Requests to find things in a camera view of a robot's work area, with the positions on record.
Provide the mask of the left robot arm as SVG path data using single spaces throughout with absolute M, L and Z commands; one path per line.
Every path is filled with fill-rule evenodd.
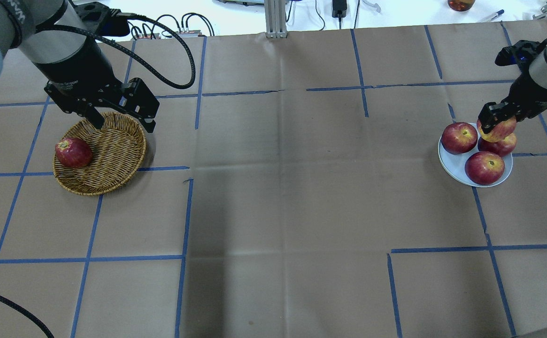
M 44 90 L 64 113 L 101 129 L 97 108 L 110 108 L 153 132 L 159 101 L 142 79 L 115 77 L 99 39 L 67 0 L 0 0 L 0 75 L 6 53 L 19 49 L 46 77 Z

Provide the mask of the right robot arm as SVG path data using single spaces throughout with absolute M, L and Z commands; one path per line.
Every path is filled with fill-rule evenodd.
M 478 120 L 485 133 L 512 117 L 521 122 L 547 110 L 547 39 L 520 40 L 504 47 L 494 62 L 497 66 L 516 65 L 520 76 L 511 84 L 506 98 L 482 107 Z

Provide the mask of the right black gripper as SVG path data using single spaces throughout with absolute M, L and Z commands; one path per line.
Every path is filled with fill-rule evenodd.
M 529 73 L 521 74 L 501 102 L 486 103 L 478 115 L 480 134 L 490 135 L 500 122 L 516 117 L 517 122 L 534 118 L 547 109 L 547 89 L 533 80 Z

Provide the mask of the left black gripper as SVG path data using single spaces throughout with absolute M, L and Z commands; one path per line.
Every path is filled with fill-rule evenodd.
M 154 132 L 159 101 L 142 79 L 119 81 L 97 45 L 82 45 L 65 60 L 44 64 L 43 73 L 48 79 L 44 90 L 63 112 L 86 118 L 100 130 L 105 120 L 97 107 L 110 108 Z

